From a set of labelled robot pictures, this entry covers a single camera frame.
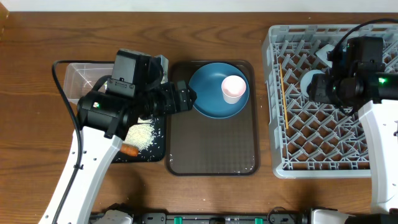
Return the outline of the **light blue cup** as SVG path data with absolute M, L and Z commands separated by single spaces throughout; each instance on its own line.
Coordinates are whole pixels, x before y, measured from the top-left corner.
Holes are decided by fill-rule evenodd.
M 299 78 L 300 91 L 304 97 L 309 98 L 307 88 L 310 86 L 313 76 L 318 74 L 324 75 L 325 73 L 322 72 L 321 70 L 310 70 L 305 74 L 301 75 L 301 77 Z

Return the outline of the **light blue bowl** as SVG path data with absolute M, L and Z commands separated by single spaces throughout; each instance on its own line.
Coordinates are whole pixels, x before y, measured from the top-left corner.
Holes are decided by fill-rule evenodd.
M 334 46 L 327 44 L 324 47 L 322 47 L 320 50 L 318 50 L 315 55 L 324 63 L 327 65 L 327 67 L 331 68 L 333 65 L 332 61 L 328 60 L 328 52 L 331 52 L 334 50 Z

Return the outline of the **white rice pile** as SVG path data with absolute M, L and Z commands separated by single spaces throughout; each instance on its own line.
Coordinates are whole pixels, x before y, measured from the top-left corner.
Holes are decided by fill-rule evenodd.
M 138 119 L 137 124 L 131 126 L 127 132 L 124 144 L 135 147 L 139 152 L 147 150 L 154 143 L 155 128 L 153 119 Z

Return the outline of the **pink cup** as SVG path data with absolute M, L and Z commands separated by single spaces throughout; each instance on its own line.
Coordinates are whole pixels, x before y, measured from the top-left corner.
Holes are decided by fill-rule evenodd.
M 237 75 L 227 76 L 221 83 L 223 99 L 228 104 L 236 104 L 246 92 L 246 82 Z

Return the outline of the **orange carrot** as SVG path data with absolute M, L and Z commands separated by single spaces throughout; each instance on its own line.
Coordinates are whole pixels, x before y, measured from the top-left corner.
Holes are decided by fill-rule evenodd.
M 139 154 L 137 147 L 128 144 L 122 144 L 120 152 L 131 157 L 137 157 Z

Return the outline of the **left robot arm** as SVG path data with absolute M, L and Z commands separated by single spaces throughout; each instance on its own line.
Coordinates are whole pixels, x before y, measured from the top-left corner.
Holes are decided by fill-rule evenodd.
M 163 82 L 163 56 L 120 49 L 111 75 L 99 78 L 73 111 L 52 77 L 75 131 L 67 162 L 41 223 L 87 223 L 98 191 L 130 127 L 139 119 L 190 111 L 197 98 L 186 81 Z

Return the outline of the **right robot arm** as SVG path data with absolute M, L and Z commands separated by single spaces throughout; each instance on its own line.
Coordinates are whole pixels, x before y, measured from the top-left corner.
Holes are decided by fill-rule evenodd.
M 316 209 L 312 220 L 397 223 L 397 75 L 385 71 L 382 51 L 381 37 L 348 39 L 346 50 L 333 48 L 329 73 L 310 76 L 310 83 L 302 88 L 310 101 L 350 107 L 357 112 L 371 169 L 369 215 L 326 215 Z

